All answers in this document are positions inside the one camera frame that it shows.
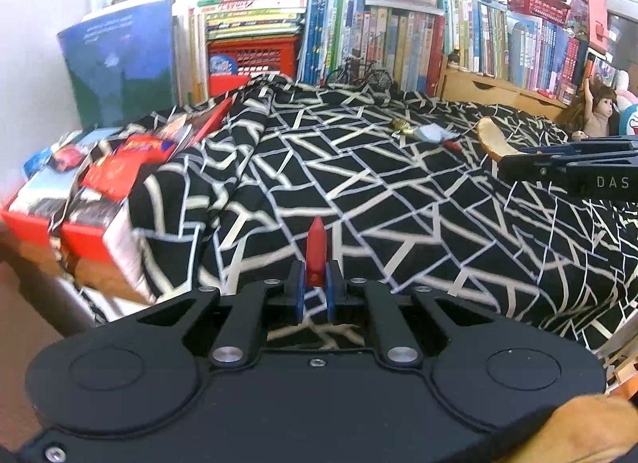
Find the person's right hand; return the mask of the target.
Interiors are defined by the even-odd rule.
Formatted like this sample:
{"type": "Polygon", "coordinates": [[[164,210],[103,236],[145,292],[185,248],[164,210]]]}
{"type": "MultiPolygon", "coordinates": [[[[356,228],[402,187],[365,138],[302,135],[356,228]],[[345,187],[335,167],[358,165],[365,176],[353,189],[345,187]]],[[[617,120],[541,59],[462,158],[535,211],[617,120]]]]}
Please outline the person's right hand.
{"type": "Polygon", "coordinates": [[[637,445],[637,408],[608,395],[584,395],[558,408],[500,462],[613,462],[637,445]]]}

